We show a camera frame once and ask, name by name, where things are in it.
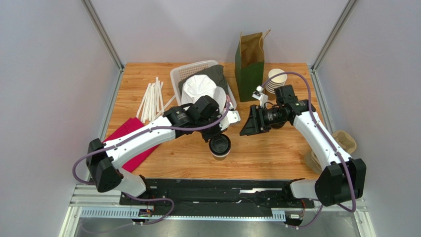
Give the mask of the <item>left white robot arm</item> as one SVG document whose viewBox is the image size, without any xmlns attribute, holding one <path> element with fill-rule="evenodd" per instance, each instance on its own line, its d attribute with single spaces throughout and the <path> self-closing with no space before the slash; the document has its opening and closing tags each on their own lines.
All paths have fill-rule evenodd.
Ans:
<svg viewBox="0 0 421 237">
<path fill-rule="evenodd" d="M 210 96 L 202 96 L 195 103 L 174 106 L 148 125 L 122 137 L 107 142 L 96 138 L 90 141 L 85 160 L 92 177 L 92 185 L 99 193 L 117 190 L 139 197 L 147 186 L 141 176 L 136 176 L 123 165 L 152 147 L 193 132 L 209 140 L 223 133 L 229 126 L 227 117 L 232 111 L 229 99 L 223 106 Z"/>
</svg>

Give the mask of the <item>brown paper coffee cup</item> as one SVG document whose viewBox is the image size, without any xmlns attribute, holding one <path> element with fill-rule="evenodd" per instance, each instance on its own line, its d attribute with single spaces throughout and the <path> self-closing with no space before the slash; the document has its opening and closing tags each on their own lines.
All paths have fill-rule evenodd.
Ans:
<svg viewBox="0 0 421 237">
<path fill-rule="evenodd" d="M 211 152 L 211 154 L 212 154 L 212 156 L 213 156 L 213 158 L 215 160 L 222 161 L 222 160 L 224 160 L 224 159 L 227 158 L 227 156 L 230 154 L 230 151 L 225 152 L 225 153 L 214 153 L 214 152 Z"/>
</svg>

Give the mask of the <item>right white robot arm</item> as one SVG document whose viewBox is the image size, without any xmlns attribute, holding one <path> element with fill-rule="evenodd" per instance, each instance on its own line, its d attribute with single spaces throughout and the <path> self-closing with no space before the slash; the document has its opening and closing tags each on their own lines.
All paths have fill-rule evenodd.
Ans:
<svg viewBox="0 0 421 237">
<path fill-rule="evenodd" d="M 265 107 L 267 95 L 258 86 L 252 96 L 260 105 L 250 107 L 249 117 L 240 131 L 241 136 L 269 132 L 290 122 L 305 138 L 322 168 L 317 180 L 292 180 L 287 192 L 295 199 L 318 200 L 324 206 L 354 201 L 363 195 L 366 164 L 353 159 L 332 137 L 308 100 L 299 100 L 291 85 L 275 90 L 276 105 Z"/>
</svg>

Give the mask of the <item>black cup lid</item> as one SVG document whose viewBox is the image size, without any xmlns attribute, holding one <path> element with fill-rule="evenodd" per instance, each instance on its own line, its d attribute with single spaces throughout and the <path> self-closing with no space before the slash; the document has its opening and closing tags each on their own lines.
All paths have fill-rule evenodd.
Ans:
<svg viewBox="0 0 421 237">
<path fill-rule="evenodd" d="M 221 134 L 210 139 L 209 148 L 210 151 L 214 153 L 225 153 L 231 151 L 231 140 L 228 136 Z"/>
</svg>

